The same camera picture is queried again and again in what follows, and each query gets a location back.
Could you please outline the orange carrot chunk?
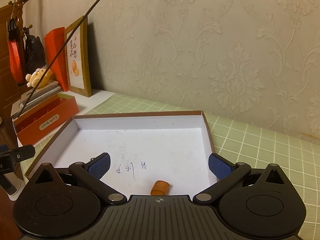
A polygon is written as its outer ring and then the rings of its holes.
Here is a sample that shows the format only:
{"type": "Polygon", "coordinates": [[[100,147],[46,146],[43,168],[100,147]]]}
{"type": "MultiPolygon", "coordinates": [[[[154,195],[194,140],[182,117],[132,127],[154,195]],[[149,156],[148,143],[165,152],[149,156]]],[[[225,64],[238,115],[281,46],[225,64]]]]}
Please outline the orange carrot chunk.
{"type": "Polygon", "coordinates": [[[166,196],[169,192],[170,184],[163,180],[157,180],[152,189],[150,194],[152,196],[166,196]]]}

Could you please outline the green white grid tablecloth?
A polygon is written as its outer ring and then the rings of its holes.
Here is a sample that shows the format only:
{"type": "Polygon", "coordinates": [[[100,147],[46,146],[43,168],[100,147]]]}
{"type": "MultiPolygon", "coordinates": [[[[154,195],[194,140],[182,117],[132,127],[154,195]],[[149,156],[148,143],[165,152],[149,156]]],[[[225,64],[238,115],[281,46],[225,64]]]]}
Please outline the green white grid tablecloth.
{"type": "MultiPolygon", "coordinates": [[[[85,114],[184,111],[187,108],[114,94],[85,114]]],[[[253,168],[278,164],[306,205],[302,239],[319,239],[319,145],[205,112],[214,148],[235,163],[253,168]]]]}

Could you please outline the brown white shallow box tray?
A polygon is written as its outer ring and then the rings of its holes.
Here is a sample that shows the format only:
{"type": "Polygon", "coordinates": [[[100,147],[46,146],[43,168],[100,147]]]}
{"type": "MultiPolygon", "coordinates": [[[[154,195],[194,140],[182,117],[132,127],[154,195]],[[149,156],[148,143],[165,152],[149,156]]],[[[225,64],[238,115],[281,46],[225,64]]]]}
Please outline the brown white shallow box tray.
{"type": "Polygon", "coordinates": [[[25,176],[42,163],[65,168],[108,153],[102,181],[125,196],[149,194],[158,180],[169,183],[170,195],[194,196],[217,181],[208,167],[213,151],[201,111],[80,115],[55,133],[25,176]]]}

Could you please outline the red cloth book box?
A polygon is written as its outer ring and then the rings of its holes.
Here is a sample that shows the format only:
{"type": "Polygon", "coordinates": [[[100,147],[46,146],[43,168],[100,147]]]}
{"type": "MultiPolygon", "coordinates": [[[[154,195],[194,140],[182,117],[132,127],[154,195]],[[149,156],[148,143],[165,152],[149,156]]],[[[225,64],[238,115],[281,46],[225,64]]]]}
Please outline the red cloth book box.
{"type": "Polygon", "coordinates": [[[18,117],[14,129],[22,145],[34,145],[78,113],[75,97],[58,93],[18,117]]]}

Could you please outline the stack of books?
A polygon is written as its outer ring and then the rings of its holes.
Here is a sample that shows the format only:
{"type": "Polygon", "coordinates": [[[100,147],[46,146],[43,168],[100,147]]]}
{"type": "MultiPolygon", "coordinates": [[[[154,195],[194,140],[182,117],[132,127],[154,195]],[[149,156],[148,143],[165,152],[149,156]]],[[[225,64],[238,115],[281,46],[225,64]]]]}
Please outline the stack of books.
{"type": "Polygon", "coordinates": [[[32,90],[25,92],[18,101],[12,104],[11,118],[16,119],[24,105],[26,105],[25,112],[60,92],[62,92],[62,88],[57,81],[52,81],[48,85],[37,89],[32,96],[30,96],[32,90]]]}

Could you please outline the yellow plush toy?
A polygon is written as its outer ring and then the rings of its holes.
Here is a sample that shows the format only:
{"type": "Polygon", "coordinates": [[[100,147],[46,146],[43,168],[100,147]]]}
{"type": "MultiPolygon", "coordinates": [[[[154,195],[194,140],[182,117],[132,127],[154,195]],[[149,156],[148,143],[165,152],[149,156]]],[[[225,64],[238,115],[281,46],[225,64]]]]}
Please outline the yellow plush toy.
{"type": "Polygon", "coordinates": [[[27,74],[25,80],[27,81],[27,87],[35,88],[38,84],[38,88],[46,86],[52,78],[53,72],[48,70],[45,74],[46,69],[37,68],[33,74],[27,74]]]}

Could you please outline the red hanging bag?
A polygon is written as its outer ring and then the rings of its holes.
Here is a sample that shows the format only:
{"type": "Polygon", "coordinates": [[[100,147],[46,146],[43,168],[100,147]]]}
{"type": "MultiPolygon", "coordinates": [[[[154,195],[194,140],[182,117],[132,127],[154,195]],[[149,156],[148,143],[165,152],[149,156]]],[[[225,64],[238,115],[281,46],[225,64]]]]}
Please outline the red hanging bag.
{"type": "Polygon", "coordinates": [[[21,86],[24,84],[24,76],[17,42],[18,29],[16,20],[13,17],[7,22],[7,31],[10,71],[15,82],[21,86]]]}

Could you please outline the black hanging bag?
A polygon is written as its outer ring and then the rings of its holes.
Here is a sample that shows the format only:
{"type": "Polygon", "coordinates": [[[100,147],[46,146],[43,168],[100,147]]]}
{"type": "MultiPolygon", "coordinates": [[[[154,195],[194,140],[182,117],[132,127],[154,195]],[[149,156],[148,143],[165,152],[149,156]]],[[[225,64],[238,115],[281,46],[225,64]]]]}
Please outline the black hanging bag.
{"type": "Polygon", "coordinates": [[[40,38],[27,35],[25,41],[25,62],[27,74],[33,74],[38,68],[46,65],[46,55],[40,38]]]}

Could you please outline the wooden framed calligraphy picture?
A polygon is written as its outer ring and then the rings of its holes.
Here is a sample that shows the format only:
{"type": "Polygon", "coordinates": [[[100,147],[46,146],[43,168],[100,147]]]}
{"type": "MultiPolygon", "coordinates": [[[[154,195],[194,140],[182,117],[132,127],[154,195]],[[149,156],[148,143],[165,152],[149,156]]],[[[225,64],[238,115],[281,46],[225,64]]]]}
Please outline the wooden framed calligraphy picture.
{"type": "Polygon", "coordinates": [[[85,17],[76,30],[82,18],[65,29],[65,59],[69,90],[77,94],[92,96],[91,80],[88,64],[87,25],[85,17]]]}

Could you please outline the wooden coat rack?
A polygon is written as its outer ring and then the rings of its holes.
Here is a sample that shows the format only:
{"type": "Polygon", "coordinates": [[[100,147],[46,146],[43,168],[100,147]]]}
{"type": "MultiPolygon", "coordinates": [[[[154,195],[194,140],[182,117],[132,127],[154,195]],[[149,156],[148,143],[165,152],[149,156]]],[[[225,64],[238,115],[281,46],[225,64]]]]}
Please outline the wooden coat rack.
{"type": "Polygon", "coordinates": [[[23,25],[23,6],[25,3],[27,3],[29,0],[14,0],[10,1],[9,5],[12,6],[12,13],[10,17],[13,17],[16,20],[16,26],[18,29],[18,46],[19,46],[19,55],[21,59],[21,65],[23,69],[23,76],[26,74],[26,66],[25,66],[25,45],[24,45],[24,35],[25,32],[32,27],[24,27],[23,25]]]}

